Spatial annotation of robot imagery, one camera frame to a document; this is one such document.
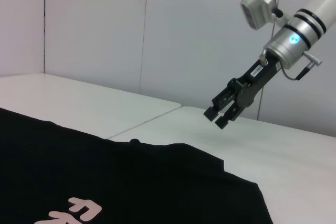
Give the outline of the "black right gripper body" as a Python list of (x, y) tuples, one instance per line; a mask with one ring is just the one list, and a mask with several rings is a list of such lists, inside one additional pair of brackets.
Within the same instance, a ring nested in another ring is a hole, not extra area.
[(267, 64), (261, 65), (257, 60), (247, 72), (236, 80), (238, 88), (235, 102), (239, 108), (247, 108), (253, 102), (256, 94), (277, 74), (279, 60), (275, 56), (266, 56)]

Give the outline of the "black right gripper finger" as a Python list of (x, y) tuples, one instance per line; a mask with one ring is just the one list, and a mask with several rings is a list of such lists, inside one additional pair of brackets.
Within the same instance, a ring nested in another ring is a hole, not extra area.
[(215, 122), (215, 124), (221, 129), (224, 129), (230, 121), (235, 121), (246, 108), (244, 104), (239, 104), (239, 100), (237, 98), (231, 99), (230, 101), (216, 101), (214, 103), (214, 107), (218, 112), (222, 111), (231, 101), (233, 101), (232, 105), (225, 111), (224, 115), (220, 116)]
[(227, 87), (222, 90), (215, 98), (212, 99), (212, 106), (210, 106), (204, 112), (204, 115), (211, 122), (218, 116), (219, 112), (226, 108), (231, 102), (233, 102), (233, 104), (227, 111), (235, 107), (237, 92), (234, 88), (234, 85), (236, 83), (236, 80), (236, 78), (231, 79), (227, 84)]

